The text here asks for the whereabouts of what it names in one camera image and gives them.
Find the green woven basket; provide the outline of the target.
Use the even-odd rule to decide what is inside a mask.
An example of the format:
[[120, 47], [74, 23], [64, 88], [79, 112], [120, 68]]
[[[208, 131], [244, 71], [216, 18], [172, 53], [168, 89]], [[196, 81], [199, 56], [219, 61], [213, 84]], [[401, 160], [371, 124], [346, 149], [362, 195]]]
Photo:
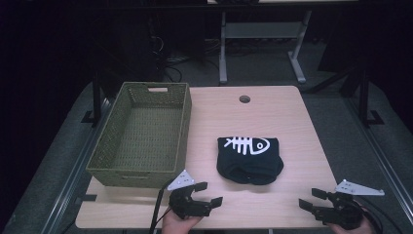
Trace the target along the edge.
[[191, 110], [186, 83], [124, 83], [87, 171], [105, 186], [162, 187], [185, 169]]

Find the black fishbone print garment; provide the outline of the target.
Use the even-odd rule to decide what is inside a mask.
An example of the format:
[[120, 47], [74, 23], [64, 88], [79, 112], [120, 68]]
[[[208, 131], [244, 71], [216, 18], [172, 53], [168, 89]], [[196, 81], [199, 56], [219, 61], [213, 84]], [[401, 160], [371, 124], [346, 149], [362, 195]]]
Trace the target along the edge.
[[219, 137], [217, 144], [216, 169], [235, 183], [267, 185], [283, 170], [276, 137], [226, 136]]

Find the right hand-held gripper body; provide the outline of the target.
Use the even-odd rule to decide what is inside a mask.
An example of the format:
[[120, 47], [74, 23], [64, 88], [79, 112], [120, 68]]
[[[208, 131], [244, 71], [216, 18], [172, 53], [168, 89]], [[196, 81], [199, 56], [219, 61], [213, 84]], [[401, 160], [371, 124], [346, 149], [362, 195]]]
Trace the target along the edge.
[[382, 230], [381, 223], [369, 212], [365, 211], [357, 203], [354, 196], [384, 196], [385, 192], [380, 189], [370, 188], [343, 179], [334, 192], [327, 192], [326, 200], [332, 203], [332, 208], [315, 207], [314, 216], [322, 223], [338, 224], [346, 230], [360, 227], [362, 217], [366, 215], [375, 230]]

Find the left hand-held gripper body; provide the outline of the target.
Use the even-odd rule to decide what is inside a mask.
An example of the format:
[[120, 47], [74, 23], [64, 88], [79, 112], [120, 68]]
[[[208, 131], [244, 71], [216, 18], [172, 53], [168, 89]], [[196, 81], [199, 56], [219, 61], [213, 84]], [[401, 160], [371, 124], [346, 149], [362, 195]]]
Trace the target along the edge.
[[183, 170], [167, 187], [170, 191], [169, 207], [180, 218], [186, 216], [209, 216], [212, 209], [209, 202], [196, 201], [192, 198], [195, 180], [186, 170]]

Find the grey metal floor rail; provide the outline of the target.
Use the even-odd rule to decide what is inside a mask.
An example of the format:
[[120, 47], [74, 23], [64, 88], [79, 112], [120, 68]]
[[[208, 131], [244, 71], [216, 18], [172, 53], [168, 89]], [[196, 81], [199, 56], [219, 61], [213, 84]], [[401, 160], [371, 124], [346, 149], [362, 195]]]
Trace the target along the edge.
[[385, 122], [376, 110], [367, 110], [365, 119], [361, 116], [360, 105], [356, 105], [351, 98], [345, 98], [344, 103], [357, 122], [357, 127], [372, 149], [376, 161], [391, 191], [395, 195], [401, 209], [413, 226], [413, 195], [408, 191], [405, 183], [397, 173], [390, 156], [385, 152], [377, 136], [372, 132], [372, 126], [384, 126]]
[[51, 212], [42, 228], [41, 234], [57, 234], [58, 227], [61, 224], [64, 213], [73, 196], [75, 188], [86, 169], [86, 165], [92, 155], [93, 147], [96, 143], [97, 136], [101, 132], [103, 121], [107, 117], [108, 111], [111, 108], [110, 101], [105, 98], [101, 104], [98, 105], [101, 112], [101, 117], [96, 124], [89, 128], [88, 135], [82, 149], [77, 156], [74, 166], [70, 174], [63, 184], [62, 189], [56, 196]]

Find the person's right hand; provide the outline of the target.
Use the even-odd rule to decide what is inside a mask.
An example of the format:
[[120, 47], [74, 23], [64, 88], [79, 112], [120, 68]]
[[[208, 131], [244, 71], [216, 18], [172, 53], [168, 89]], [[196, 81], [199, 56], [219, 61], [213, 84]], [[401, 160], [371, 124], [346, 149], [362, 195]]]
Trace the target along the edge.
[[375, 229], [369, 219], [364, 215], [362, 217], [360, 227], [352, 230], [346, 230], [342, 228], [338, 224], [327, 223], [327, 226], [335, 233], [335, 234], [376, 234]]

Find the grey metal desk frame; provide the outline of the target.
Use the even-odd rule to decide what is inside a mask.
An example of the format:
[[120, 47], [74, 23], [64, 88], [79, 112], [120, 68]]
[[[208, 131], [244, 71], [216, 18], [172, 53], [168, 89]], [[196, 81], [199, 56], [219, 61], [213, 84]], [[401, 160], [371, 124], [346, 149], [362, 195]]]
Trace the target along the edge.
[[226, 40], [227, 39], [295, 39], [296, 45], [287, 53], [289, 62], [299, 84], [306, 82], [298, 56], [307, 32], [312, 12], [307, 11], [301, 21], [288, 22], [228, 22], [226, 13], [221, 14], [219, 83], [226, 84]]

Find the person's left hand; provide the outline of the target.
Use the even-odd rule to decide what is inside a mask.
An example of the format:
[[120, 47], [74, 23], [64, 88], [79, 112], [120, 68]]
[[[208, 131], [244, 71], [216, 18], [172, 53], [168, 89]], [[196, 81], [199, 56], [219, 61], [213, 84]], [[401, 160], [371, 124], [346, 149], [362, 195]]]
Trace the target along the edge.
[[162, 234], [188, 234], [203, 218], [201, 216], [187, 216], [180, 218], [173, 211], [164, 213]]

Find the black metal stand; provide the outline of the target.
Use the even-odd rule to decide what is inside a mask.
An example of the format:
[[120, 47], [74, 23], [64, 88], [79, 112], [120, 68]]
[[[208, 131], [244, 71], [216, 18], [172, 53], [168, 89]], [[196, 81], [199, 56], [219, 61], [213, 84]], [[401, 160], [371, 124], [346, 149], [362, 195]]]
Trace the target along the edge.
[[92, 80], [93, 88], [93, 109], [88, 110], [83, 118], [82, 123], [89, 123], [92, 127], [96, 127], [101, 118], [101, 89], [100, 89], [100, 78], [99, 74], [96, 73]]
[[366, 67], [361, 65], [358, 69], [359, 96], [358, 96], [358, 119], [365, 128], [371, 125], [383, 125], [384, 121], [376, 110], [368, 109], [369, 77]]

